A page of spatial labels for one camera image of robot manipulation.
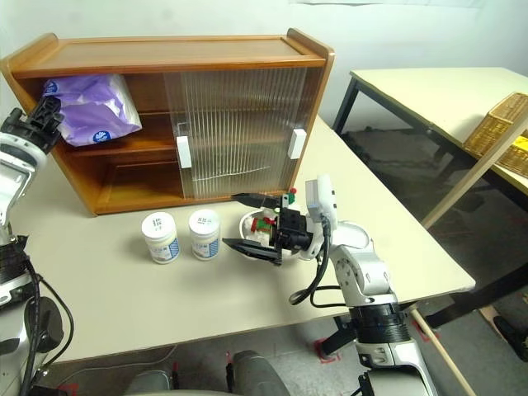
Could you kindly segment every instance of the white jar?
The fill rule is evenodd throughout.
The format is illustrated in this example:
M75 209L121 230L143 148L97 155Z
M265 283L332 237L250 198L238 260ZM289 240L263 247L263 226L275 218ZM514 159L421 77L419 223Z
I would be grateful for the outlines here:
M180 253L174 218L167 212L149 214L141 224L150 256L158 264L173 261Z
M201 260L211 260L218 255L220 218L214 210L197 210L189 218L192 252Z

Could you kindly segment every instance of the ribbed plastic door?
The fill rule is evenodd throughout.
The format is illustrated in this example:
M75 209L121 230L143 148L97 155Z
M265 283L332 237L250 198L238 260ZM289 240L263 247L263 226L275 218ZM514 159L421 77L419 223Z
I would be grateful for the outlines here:
M186 198L288 187L305 76L306 68L165 74L174 134L191 151L191 167L181 168Z

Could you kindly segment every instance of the table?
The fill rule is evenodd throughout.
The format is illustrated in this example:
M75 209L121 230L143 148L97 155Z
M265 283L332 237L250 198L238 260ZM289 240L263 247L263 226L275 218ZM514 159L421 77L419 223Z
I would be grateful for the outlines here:
M528 92L528 77L505 68L354 70L351 76L333 125L336 132L342 132L362 92L413 128L436 132L459 148L504 97ZM492 170L528 195L528 178L498 165Z
M297 176L301 207L304 181L324 172L332 177L339 218L369 230L401 301L474 287L474 280L318 118ZM55 163L36 178L15 208L12 225L14 232L30 235L27 251L36 270L75 317L75 338L62 361L346 312L315 309L308 302L288 304L290 294L312 280L314 262L274 267L224 245L213 261L195 259L186 222L199 208L216 210L222 235L232 238L238 236L241 216L251 210L236 202L167 209L177 222L181 253L175 262L157 265L140 233L141 220L152 210L90 217ZM322 285L335 282L329 268ZM339 291L317 299L342 301Z
M394 113L413 128L428 135L441 147L469 160L472 171L488 167L475 165L464 151L463 143L484 116L512 92L528 92L528 78L505 68L401 68L355 70L333 128L341 133L357 94L362 92ZM528 178L496 164L484 177L520 207L528 208ZM453 193L465 191L473 181ZM449 208L435 208L444 213ZM428 227L437 218L433 210L423 223ZM528 263L492 284L471 293L454 295L455 304L427 317L433 327L440 326L474 309L519 289L528 282Z

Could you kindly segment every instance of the jar lid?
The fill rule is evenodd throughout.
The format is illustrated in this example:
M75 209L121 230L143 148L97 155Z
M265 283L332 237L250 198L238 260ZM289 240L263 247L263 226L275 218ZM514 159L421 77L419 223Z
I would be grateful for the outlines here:
M176 223L167 212L149 214L141 223L141 232L146 238L163 239L174 231L176 231Z
M189 218L189 228L193 233L208 236L215 233L220 226L220 218L214 210L197 210Z

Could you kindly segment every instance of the jar label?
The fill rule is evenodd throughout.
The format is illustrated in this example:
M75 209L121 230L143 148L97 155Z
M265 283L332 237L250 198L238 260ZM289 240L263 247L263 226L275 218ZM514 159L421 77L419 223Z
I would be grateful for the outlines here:
M180 247L178 245L178 238L174 239L170 244L163 247L149 246L148 249L152 257L159 262L168 262L178 255Z
M194 250L196 255L200 257L211 258L212 256L218 253L218 239L215 239L211 243L193 242L192 250Z

